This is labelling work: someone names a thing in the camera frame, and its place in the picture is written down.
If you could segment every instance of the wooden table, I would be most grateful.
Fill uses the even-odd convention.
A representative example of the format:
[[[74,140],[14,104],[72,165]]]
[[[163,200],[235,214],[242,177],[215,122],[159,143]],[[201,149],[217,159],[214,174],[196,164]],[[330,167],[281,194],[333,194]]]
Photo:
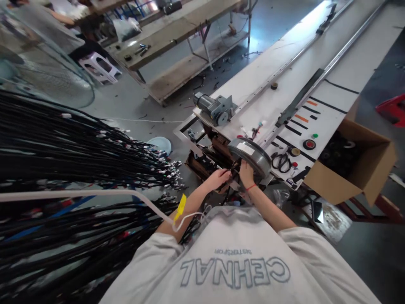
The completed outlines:
[[[106,50],[128,70],[130,75],[148,91],[150,96],[164,106],[164,101],[176,90],[198,75],[205,68],[237,46],[242,40],[250,38],[251,14],[248,32],[241,31],[229,36],[224,31],[212,41],[206,42],[212,22],[226,13],[238,10],[246,0],[193,0],[182,9],[169,16],[155,20],[142,28],[142,33],[124,43],[114,43]],[[177,62],[167,71],[146,83],[139,69],[150,63],[180,42],[188,40],[195,33],[200,33],[202,46]],[[140,44],[150,45],[149,50],[141,56],[135,55]]]

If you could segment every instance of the white plastic stool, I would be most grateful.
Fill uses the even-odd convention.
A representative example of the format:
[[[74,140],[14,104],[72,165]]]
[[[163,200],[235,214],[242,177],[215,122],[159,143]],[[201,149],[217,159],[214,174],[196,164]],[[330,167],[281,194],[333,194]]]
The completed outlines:
[[[90,56],[79,60],[80,65],[101,84],[118,82],[116,75],[122,72],[113,66],[107,59],[94,52]]]

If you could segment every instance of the bundle of black wires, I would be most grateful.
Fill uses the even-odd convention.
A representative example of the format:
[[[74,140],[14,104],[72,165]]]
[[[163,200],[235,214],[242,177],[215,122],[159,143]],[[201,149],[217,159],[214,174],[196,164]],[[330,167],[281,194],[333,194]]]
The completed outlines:
[[[180,190],[164,151],[101,119],[36,97],[0,90],[0,192],[42,181]]]
[[[170,162],[165,151],[102,119],[4,90],[0,109],[0,193],[62,190],[80,183],[184,189],[180,161]],[[59,202],[1,203],[2,303],[97,303],[162,222],[140,201],[50,216],[54,207],[46,207],[59,208]],[[167,215],[178,204],[166,193],[153,203]],[[33,208],[42,215],[27,217]],[[193,231],[189,226],[183,242]]]
[[[167,215],[177,207],[169,194],[153,203]],[[130,201],[0,225],[3,238],[39,226],[0,243],[0,299],[10,304],[77,301],[97,286],[95,280],[111,284],[161,222],[149,207]]]

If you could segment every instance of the yellow tag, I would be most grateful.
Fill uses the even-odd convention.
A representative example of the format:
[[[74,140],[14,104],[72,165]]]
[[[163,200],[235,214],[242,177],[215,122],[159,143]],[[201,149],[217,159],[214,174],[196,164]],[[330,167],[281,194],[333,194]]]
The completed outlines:
[[[173,219],[173,222],[176,222],[177,219],[180,217],[180,215],[183,214],[184,207],[186,205],[186,200],[187,200],[187,197],[183,193],[183,196],[181,197],[181,200],[180,200],[180,204],[177,207],[177,213],[176,213],[176,215],[175,215],[175,217]]]

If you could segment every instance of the concrete floor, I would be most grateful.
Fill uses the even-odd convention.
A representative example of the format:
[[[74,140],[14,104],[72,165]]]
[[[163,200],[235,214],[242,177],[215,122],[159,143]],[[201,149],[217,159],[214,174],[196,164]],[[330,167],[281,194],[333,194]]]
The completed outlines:
[[[219,60],[214,66],[214,72],[204,72],[206,79],[201,91],[211,94],[214,85],[223,85],[247,64],[251,63],[257,55],[251,55],[249,59],[242,59],[241,55],[249,52],[264,51],[271,46],[284,33],[291,29],[297,22],[308,14],[320,1],[314,0],[260,0],[257,4],[252,19],[251,47],[247,50],[247,41],[244,41],[225,57],[230,57],[228,62]],[[208,39],[218,34],[219,29],[224,30],[229,23],[229,16],[224,16],[215,22],[208,34]],[[234,25],[240,30],[245,23],[241,17],[234,17]],[[199,38],[192,39],[193,46],[199,44]],[[160,71],[172,65],[182,57],[189,54],[186,42],[170,50],[154,62],[144,67],[141,72],[146,80],[153,78]],[[362,93],[362,100],[358,110],[356,121],[364,126],[390,137],[397,144],[398,166],[394,172],[405,176],[405,137],[403,130],[392,127],[388,122],[375,113],[376,104],[404,92],[404,78],[395,73],[398,82],[386,79],[380,75],[383,69],[394,64],[404,64],[405,42],[393,51],[390,62],[384,63],[377,69],[372,82],[367,85]],[[110,123],[124,129],[131,130],[131,136],[147,141],[155,136],[164,136],[170,139],[173,152],[172,159],[184,161],[189,149],[183,145],[173,134],[173,129],[192,113],[193,88],[201,82],[200,78],[194,78],[169,100],[168,106],[162,108],[156,102],[148,100],[148,94],[127,74],[120,81],[108,87],[99,88],[96,91],[94,103],[84,110],[98,117],[113,118]],[[157,122],[139,122],[140,117],[147,115],[143,120]],[[188,195],[199,184],[197,178],[187,167],[181,167],[181,174],[189,186],[185,191]],[[405,202],[403,197],[405,189],[387,181],[382,192],[405,214]],[[151,199],[159,196],[159,191],[152,189],[147,194]],[[405,226],[353,223],[343,239],[337,244],[336,249],[365,281],[374,294],[383,304],[402,303],[402,291],[405,277]]]

